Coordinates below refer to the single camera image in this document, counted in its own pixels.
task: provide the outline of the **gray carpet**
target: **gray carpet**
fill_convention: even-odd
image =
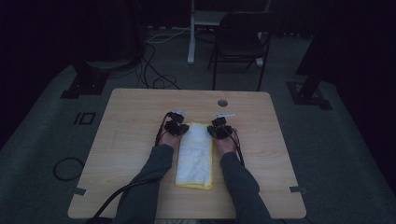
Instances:
[[[177,31],[151,30],[150,34],[162,32]],[[183,90],[211,88],[212,70],[206,67],[213,44],[207,40],[213,41],[213,35],[200,33],[198,36],[193,65],[187,64],[187,35],[153,44],[156,53],[151,64],[161,74],[176,77],[177,85]],[[295,71],[309,43],[299,37],[274,38],[261,89],[272,96],[297,180],[308,190],[303,196],[307,217],[316,224],[396,223],[395,196],[377,169],[335,87],[326,82],[319,86],[333,110],[295,105],[290,98],[286,81],[306,79],[296,76]],[[148,59],[152,52],[147,47],[145,58]],[[123,62],[92,65],[104,69],[120,63]],[[259,73],[260,69],[255,66],[246,70],[242,64],[220,64],[217,89],[254,91]],[[110,75],[102,95],[60,99],[75,75],[69,66],[53,79],[0,151],[0,223],[85,222],[67,216],[78,181],[57,180],[52,175],[52,167],[67,157],[87,159],[112,90],[146,86],[138,82],[135,72],[115,72]],[[148,70],[147,78],[151,85],[156,75]],[[93,124],[74,124],[78,113],[84,112],[96,113]],[[67,176],[81,172],[74,161],[63,163],[59,169]],[[305,219],[285,221],[309,223]]]

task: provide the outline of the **black chair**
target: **black chair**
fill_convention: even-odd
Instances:
[[[270,48],[271,37],[276,33],[282,17],[275,12],[230,12],[220,21],[216,31],[208,69],[215,64],[212,90],[216,87],[218,63],[247,63],[247,69],[255,59],[262,58],[262,70],[257,91],[262,85],[265,63]]]

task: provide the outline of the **white towel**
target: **white towel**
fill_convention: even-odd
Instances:
[[[212,189],[212,146],[208,124],[190,123],[180,141],[175,185],[195,189]]]

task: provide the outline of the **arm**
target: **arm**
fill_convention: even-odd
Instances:
[[[232,133],[237,139],[236,130]],[[260,187],[253,175],[240,164],[236,156],[236,146],[230,137],[223,140],[214,139],[221,156],[220,166],[224,182],[233,199],[236,223],[255,224],[272,223],[271,216],[259,195]]]
[[[174,149],[178,149],[180,138],[163,131],[159,146],[152,148],[148,161],[131,183],[163,178],[172,167]],[[120,198],[114,223],[154,223],[159,189],[160,182],[152,182],[126,190]]]

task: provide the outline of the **gray sleeve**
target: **gray sleeve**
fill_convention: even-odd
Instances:
[[[225,184],[233,199],[236,223],[272,223],[268,209],[259,195],[259,185],[253,175],[240,164],[236,154],[233,152],[224,154],[220,166]]]
[[[163,178],[172,167],[173,153],[168,145],[154,147],[145,166],[131,183]],[[153,182],[126,190],[122,193],[113,223],[154,223],[159,189],[160,182]]]

